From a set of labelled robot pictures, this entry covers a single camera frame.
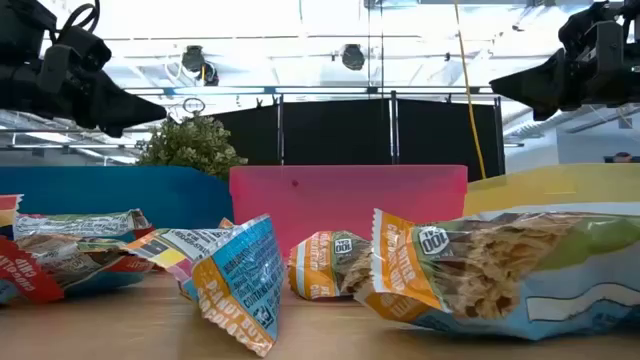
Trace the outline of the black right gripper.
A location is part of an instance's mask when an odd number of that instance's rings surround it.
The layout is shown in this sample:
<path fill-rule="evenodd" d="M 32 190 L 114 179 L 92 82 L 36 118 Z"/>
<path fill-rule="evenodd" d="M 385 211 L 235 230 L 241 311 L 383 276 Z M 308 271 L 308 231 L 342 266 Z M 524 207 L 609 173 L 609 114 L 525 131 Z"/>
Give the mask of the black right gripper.
<path fill-rule="evenodd" d="M 640 102 L 640 71 L 634 70 L 638 65 L 640 59 L 628 60 L 622 49 L 592 49 L 569 62 L 565 77 L 565 50 L 560 48 L 543 64 L 489 84 L 495 94 L 531 107 L 534 121 L 546 121 L 559 105 L 569 111 L 583 105 L 613 108 Z"/>

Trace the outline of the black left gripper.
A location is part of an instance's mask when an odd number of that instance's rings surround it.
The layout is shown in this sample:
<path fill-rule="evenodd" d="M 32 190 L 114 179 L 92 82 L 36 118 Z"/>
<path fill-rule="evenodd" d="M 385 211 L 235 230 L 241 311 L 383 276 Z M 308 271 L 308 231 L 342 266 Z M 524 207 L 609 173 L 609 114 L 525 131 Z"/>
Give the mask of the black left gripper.
<path fill-rule="evenodd" d="M 164 107 L 128 93 L 104 72 L 88 73 L 72 66 L 58 92 L 38 85 L 41 64 L 0 64 L 0 110 L 65 118 L 78 126 L 99 126 L 109 137 L 121 138 L 124 126 L 164 119 Z"/>

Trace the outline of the blue plastic bin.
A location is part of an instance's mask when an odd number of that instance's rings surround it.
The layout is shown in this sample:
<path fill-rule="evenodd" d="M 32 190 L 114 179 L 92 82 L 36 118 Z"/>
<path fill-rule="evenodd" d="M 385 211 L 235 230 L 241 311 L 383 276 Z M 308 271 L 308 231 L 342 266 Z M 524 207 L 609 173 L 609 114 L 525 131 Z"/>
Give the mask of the blue plastic bin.
<path fill-rule="evenodd" d="M 106 214 L 140 209 L 157 228 L 215 228 L 233 218 L 228 184 L 187 167 L 0 167 L 0 196 L 22 214 Z"/>

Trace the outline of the green potted plant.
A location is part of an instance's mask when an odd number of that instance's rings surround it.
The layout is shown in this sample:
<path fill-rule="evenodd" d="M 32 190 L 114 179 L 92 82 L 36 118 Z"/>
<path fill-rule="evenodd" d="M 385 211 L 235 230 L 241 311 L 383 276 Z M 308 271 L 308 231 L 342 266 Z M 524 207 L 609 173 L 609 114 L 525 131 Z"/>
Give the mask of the green potted plant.
<path fill-rule="evenodd" d="M 230 169 L 246 165 L 229 142 L 231 132 L 213 116 L 163 121 L 152 131 L 137 165 L 189 167 L 227 181 Z"/>

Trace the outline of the yellow translucent plastic bin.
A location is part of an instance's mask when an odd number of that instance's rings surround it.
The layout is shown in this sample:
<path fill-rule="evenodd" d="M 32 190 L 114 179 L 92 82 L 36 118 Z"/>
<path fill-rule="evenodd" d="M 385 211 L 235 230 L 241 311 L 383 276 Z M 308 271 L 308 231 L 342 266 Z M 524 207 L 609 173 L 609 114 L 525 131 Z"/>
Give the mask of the yellow translucent plastic bin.
<path fill-rule="evenodd" d="M 472 182 L 465 215 L 525 205 L 640 202 L 640 164 L 553 165 Z"/>

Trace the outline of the black ceiling lamp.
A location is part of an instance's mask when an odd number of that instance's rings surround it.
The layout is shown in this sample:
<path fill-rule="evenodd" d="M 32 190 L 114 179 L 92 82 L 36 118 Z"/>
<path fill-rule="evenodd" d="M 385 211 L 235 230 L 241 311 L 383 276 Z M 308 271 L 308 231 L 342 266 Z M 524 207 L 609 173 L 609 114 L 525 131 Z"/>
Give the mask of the black ceiling lamp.
<path fill-rule="evenodd" d="M 365 57 L 359 44 L 346 44 L 342 55 L 342 64 L 349 70 L 360 71 L 365 63 Z"/>
<path fill-rule="evenodd" d="M 213 63 L 205 59 L 203 47 L 200 45 L 186 47 L 182 54 L 181 67 L 194 78 L 198 85 L 213 87 L 219 85 L 218 71 Z"/>

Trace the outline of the black partition screen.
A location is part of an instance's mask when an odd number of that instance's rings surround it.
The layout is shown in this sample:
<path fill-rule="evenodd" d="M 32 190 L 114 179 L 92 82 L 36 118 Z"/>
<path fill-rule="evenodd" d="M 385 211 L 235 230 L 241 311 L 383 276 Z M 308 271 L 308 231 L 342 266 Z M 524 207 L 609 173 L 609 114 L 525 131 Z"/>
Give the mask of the black partition screen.
<path fill-rule="evenodd" d="M 469 181 L 504 174 L 492 105 L 399 99 L 294 102 L 217 115 L 251 165 L 452 164 Z"/>

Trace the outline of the pink translucent plastic bin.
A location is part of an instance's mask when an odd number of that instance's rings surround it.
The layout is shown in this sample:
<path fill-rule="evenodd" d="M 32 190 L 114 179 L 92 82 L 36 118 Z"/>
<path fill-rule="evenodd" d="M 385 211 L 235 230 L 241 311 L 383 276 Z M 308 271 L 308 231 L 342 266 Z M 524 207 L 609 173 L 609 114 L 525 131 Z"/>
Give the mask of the pink translucent plastic bin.
<path fill-rule="evenodd" d="M 463 214 L 463 165 L 238 166 L 230 171 L 234 220 L 271 217 L 280 251 L 318 231 L 369 239 L 378 208 L 416 223 Z"/>

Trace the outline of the grey overhead rail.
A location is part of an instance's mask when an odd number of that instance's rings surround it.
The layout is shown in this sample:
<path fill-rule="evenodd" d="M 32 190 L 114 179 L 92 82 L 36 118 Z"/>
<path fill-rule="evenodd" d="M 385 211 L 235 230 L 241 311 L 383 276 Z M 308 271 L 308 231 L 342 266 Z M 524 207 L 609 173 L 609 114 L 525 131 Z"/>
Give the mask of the grey overhead rail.
<path fill-rule="evenodd" d="M 139 96 L 195 96 L 195 95 L 292 95 L 292 94 L 366 94 L 381 95 L 395 92 L 408 95 L 441 95 L 465 94 L 466 88 L 461 86 L 427 86 L 427 87 L 344 87 L 344 86 L 233 86 L 233 87 L 142 87 L 125 88 L 125 91 Z"/>

